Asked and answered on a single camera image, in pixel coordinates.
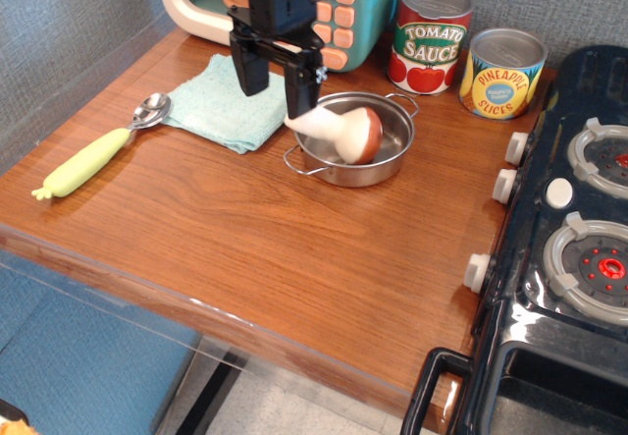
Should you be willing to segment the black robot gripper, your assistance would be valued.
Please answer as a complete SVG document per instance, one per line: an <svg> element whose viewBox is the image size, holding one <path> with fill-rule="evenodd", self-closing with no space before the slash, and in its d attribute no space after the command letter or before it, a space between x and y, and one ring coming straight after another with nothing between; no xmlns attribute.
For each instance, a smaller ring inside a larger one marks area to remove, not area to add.
<svg viewBox="0 0 628 435"><path fill-rule="evenodd" d="M288 117L317 106L327 68L324 43L313 30L318 0L248 0L233 5L230 45L241 90L253 96L269 85L269 62L285 66Z"/></svg>

